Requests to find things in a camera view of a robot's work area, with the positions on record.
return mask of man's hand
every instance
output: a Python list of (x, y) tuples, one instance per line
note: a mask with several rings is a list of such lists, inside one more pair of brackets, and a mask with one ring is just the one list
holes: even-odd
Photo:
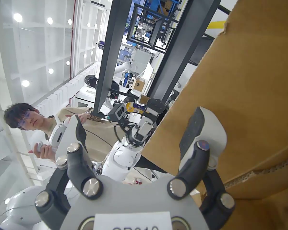
[(50, 145), (42, 145), (41, 146), (41, 152), (37, 150), (38, 143), (35, 143), (34, 150), (30, 150), (29, 154), (35, 154), (37, 158), (41, 159), (50, 159), (52, 161), (55, 161), (55, 152), (52, 151), (52, 146)]
[(82, 114), (78, 114), (77, 116), (80, 119), (80, 122), (82, 124), (84, 124), (87, 121), (88, 118), (91, 118), (91, 115), (89, 113), (86, 113), (86, 112), (82, 113)]

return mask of small cardboard box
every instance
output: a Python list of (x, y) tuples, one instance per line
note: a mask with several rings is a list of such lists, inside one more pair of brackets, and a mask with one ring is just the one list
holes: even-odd
[(145, 85), (144, 79), (138, 78), (133, 82), (132, 89), (142, 92), (144, 85)]
[(166, 0), (165, 4), (164, 4), (164, 8), (167, 10), (170, 10), (170, 8), (172, 7), (173, 2), (171, 0)]
[(160, 7), (158, 12), (165, 16), (168, 16), (168, 11), (166, 11), (166, 8)]

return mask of black hair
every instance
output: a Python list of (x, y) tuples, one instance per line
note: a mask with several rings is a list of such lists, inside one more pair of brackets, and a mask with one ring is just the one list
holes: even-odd
[(10, 128), (18, 128), (18, 122), (28, 110), (34, 110), (34, 107), (26, 103), (16, 103), (9, 106), (4, 111), (4, 121)]

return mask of metal rack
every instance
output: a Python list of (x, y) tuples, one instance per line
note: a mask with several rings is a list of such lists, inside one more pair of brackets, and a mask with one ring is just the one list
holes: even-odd
[[(98, 115), (109, 93), (120, 40), (132, 2), (132, 0), (113, 1), (101, 61), (94, 115)], [(221, 0), (188, 0), (147, 94), (149, 97), (161, 99), (163, 102), (167, 100), (187, 63), (190, 62), (195, 49), (203, 39), (212, 16), (220, 8), (220, 2)]]
[[(142, 13), (138, 14), (138, 8), (142, 9)], [(157, 16), (158, 19), (156, 21), (153, 21), (152, 19), (144, 16), (145, 14), (151, 14), (153, 16)], [(139, 26), (139, 22), (145, 20), (145, 24), (149, 24), (150, 26), (153, 27), (153, 29), (151, 30), (151, 34), (150, 37), (148, 38), (148, 40), (146, 40), (145, 38), (139, 38), (136, 36), (136, 32)], [(142, 45), (144, 47), (153, 49), (155, 51), (161, 52), (161, 53), (165, 53), (167, 46), (164, 48), (164, 45), (162, 45), (161, 47), (157, 46), (157, 40), (158, 38), (160, 38), (161, 35), (164, 35), (165, 32), (167, 31), (167, 29), (172, 29), (174, 30), (174, 28), (172, 28), (170, 25), (170, 22), (175, 22), (178, 23), (177, 20), (174, 20), (168, 16), (165, 16), (161, 13), (155, 12), (149, 8), (146, 8), (144, 6), (135, 4), (134, 5), (134, 10), (132, 13), (132, 18), (130, 21), (130, 27), (129, 27), (129, 31), (127, 34), (127, 40), (133, 43), (136, 43), (138, 45)]]

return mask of eyeglasses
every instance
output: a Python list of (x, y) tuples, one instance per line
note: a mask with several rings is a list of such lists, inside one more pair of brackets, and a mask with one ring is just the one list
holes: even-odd
[(18, 122), (18, 125), (17, 125), (18, 128), (20, 128), (20, 129), (22, 129), (22, 130), (25, 130), (25, 128), (24, 128), (24, 125), (26, 124), (25, 119), (30, 118), (30, 113), (31, 113), (31, 111), (32, 111), (32, 110), (29, 109), (29, 110), (27, 110), (27, 111), (24, 113), (24, 117), (22, 118), (22, 120), (20, 120), (20, 121)]

